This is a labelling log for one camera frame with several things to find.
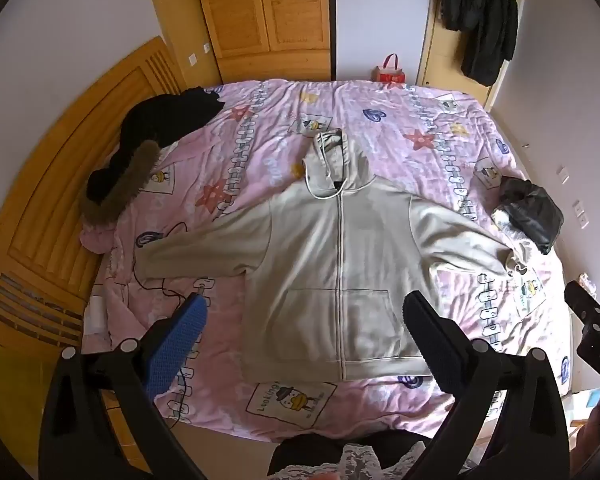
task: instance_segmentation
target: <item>black leather bag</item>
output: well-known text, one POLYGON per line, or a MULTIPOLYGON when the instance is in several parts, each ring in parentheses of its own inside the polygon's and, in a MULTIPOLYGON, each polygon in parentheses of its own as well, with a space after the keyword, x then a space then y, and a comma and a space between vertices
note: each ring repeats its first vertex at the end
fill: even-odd
POLYGON ((508 213, 511 224, 527 235, 542 254, 549 254, 564 216, 544 187, 530 180, 503 176, 498 209, 508 213))

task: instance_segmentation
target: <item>wooden headboard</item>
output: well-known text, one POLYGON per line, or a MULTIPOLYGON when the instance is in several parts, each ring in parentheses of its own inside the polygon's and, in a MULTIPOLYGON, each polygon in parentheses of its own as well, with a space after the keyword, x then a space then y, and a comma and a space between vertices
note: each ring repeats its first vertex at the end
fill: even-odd
POLYGON ((50 361, 79 345, 101 258, 78 239, 80 190, 117 144, 132 106, 185 88, 154 38, 96 81, 40 140, 0 210, 0 345, 50 361))

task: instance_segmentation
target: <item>fur trim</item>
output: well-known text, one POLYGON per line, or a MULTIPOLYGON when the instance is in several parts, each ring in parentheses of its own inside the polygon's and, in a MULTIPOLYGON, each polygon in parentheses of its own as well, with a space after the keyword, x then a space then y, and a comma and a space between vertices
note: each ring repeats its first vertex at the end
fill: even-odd
POLYGON ((134 151, 125 172, 100 204, 87 198, 85 187, 79 201, 80 212, 84 220, 93 226, 115 222, 149 181, 151 170, 158 162, 159 157, 160 146, 158 143, 154 140, 144 140, 134 151))

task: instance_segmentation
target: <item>gray fabric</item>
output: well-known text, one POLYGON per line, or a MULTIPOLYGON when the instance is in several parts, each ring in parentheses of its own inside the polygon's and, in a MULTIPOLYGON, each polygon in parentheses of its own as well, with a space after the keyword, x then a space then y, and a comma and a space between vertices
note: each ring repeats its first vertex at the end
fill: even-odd
POLYGON ((247 381, 428 375, 402 321, 404 297, 420 290, 437 308, 437 270, 506 277, 512 251, 373 175, 340 130, 318 134, 304 164, 307 180, 266 202, 136 251, 136 275, 245 272, 247 381))

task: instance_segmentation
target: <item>floor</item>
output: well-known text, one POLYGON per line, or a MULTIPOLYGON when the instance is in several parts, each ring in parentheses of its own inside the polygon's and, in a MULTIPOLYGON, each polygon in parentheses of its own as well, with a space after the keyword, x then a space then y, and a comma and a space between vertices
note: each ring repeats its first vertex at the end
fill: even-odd
POLYGON ((182 447, 208 480, 262 480, 276 444, 247 440, 179 422, 173 428, 182 447))

